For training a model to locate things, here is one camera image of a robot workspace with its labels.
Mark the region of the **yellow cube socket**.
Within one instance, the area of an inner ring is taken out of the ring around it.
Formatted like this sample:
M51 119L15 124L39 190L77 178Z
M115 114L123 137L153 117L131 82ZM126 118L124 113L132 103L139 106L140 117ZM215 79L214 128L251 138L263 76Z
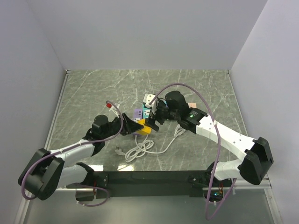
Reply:
M136 134L138 134L138 135L149 135L149 134L151 134L152 129L145 125L145 119L141 119L137 123L142 125L143 128L139 131L136 131Z

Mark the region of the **purple power strip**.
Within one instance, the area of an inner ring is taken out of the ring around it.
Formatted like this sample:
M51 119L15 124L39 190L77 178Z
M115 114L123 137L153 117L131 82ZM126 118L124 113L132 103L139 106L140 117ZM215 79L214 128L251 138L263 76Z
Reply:
M134 122L138 122L138 121L140 121L142 119L142 109L134 109L134 114L133 114L133 121ZM137 133L137 132L135 132L135 133L133 133L132 134L134 137L139 137L139 136L141 136L141 134L139 134L139 133Z

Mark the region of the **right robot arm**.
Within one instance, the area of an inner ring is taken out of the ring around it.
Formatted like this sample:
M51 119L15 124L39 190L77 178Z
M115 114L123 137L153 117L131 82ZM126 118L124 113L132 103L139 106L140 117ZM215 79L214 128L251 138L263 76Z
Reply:
M167 119L175 120L181 128L219 143L237 157L212 166L215 170L205 174L205 181L210 186L233 178L259 185L274 163L268 140L245 136L213 121L206 112L190 107L179 91L167 93L164 100L154 94L145 94L143 104L150 109L145 125L153 130L159 130L157 122L162 125Z

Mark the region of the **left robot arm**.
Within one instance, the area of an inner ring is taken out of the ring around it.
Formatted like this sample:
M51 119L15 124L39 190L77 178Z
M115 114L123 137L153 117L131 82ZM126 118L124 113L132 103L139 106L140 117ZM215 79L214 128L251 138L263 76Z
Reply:
M98 177L90 166L80 160L99 153L105 142L117 135L124 136L142 129L143 125L134 122L125 113L113 121L105 115L98 115L77 143L51 151L38 149L18 179L23 197L29 198L25 194L28 191L33 198L46 200L56 189L68 185L94 187Z

